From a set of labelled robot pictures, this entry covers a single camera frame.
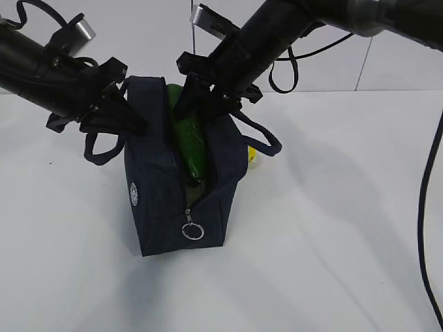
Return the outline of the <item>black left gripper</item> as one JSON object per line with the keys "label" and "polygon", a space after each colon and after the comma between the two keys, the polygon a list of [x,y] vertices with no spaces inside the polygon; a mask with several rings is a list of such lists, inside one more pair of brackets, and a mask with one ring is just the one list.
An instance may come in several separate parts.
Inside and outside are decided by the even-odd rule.
{"label": "black left gripper", "polygon": [[124,82],[127,65],[115,57],[98,64],[88,57],[71,57],[57,48],[46,49],[46,79],[51,101],[46,127],[64,131],[76,122],[82,133],[124,131],[144,136],[147,122],[126,101],[118,85]]}

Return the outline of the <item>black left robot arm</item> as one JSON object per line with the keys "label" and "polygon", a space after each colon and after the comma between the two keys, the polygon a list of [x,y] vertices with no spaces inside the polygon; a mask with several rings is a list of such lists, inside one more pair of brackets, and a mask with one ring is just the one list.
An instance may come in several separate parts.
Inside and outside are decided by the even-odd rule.
{"label": "black left robot arm", "polygon": [[127,65],[115,57],[97,64],[78,55],[95,36],[82,14],[44,46],[1,25],[1,88],[49,111],[46,126],[57,133],[76,122],[82,133],[143,135],[146,120],[118,88]]}

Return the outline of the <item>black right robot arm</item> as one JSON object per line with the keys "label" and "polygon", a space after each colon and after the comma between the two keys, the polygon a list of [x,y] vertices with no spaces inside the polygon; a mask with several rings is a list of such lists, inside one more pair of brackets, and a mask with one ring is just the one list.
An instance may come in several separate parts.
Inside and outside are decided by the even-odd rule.
{"label": "black right robot arm", "polygon": [[323,26],[361,37],[389,30],[442,49],[441,1],[265,1],[241,27],[197,4],[190,20],[221,42],[207,57],[184,52],[177,60],[186,76],[174,108],[178,118],[230,113],[242,98],[256,103],[262,97],[256,79],[297,39]]}

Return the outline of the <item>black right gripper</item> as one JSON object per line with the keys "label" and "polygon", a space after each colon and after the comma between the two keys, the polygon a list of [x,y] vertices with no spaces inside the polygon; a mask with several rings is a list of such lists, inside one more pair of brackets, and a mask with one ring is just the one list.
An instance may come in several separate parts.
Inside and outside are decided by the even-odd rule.
{"label": "black right gripper", "polygon": [[207,123],[239,111],[242,98],[252,104],[262,98],[260,88],[253,84],[257,71],[252,55],[240,40],[240,31],[221,40],[207,57],[184,52],[177,67],[187,77],[174,106],[175,120],[188,118],[199,101],[199,119]]}

